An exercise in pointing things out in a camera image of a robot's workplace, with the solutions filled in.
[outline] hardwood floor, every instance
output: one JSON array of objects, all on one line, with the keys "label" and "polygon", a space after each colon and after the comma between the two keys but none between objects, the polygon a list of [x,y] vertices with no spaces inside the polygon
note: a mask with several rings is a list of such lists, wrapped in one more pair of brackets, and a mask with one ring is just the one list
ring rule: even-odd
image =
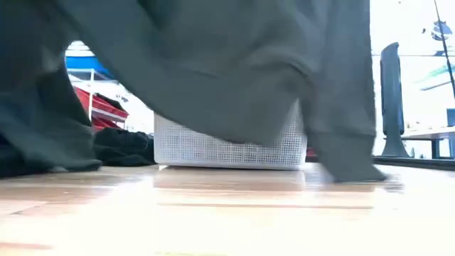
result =
[{"label": "hardwood floor", "polygon": [[455,255],[455,173],[121,169],[0,181],[0,255]]}]

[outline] black pole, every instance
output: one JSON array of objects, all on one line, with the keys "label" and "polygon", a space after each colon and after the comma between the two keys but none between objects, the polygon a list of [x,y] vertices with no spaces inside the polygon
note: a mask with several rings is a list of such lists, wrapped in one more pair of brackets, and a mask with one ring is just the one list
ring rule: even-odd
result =
[{"label": "black pole", "polygon": [[439,30],[441,31],[442,46],[444,47],[444,53],[446,54],[447,69],[449,70],[450,82],[452,84],[452,90],[454,92],[454,97],[455,97],[455,79],[454,79],[454,74],[452,73],[452,65],[450,64],[450,60],[449,60],[446,39],[444,37],[444,30],[442,29],[441,16],[439,15],[438,3],[436,0],[433,0],[433,2],[434,2],[434,7],[436,8],[436,15],[438,17],[438,26],[439,26]]}]

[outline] perforated basket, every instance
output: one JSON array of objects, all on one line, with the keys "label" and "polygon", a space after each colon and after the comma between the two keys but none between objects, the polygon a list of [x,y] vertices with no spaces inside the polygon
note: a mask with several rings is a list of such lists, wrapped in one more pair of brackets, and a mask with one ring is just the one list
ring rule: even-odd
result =
[{"label": "perforated basket", "polygon": [[275,145],[232,144],[200,134],[155,114],[154,151],[158,164],[239,169],[300,169],[306,137],[297,106]]}]

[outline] white plastic basket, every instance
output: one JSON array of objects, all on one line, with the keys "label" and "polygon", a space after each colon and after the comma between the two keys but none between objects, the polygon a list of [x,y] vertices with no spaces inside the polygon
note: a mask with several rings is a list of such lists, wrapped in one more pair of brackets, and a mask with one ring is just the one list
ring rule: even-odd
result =
[{"label": "white plastic basket", "polygon": [[272,148],[224,142],[157,114],[154,123],[155,161],[162,165],[297,170],[306,158],[306,137],[297,105]]}]

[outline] laundry basket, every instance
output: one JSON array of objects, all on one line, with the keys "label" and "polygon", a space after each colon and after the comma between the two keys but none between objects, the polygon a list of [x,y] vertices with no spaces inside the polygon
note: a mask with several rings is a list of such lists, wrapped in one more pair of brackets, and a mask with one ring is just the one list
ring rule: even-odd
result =
[{"label": "laundry basket", "polygon": [[155,162],[169,166],[236,169],[300,169],[306,157],[297,105],[272,148],[232,144],[200,134],[155,114]]}]

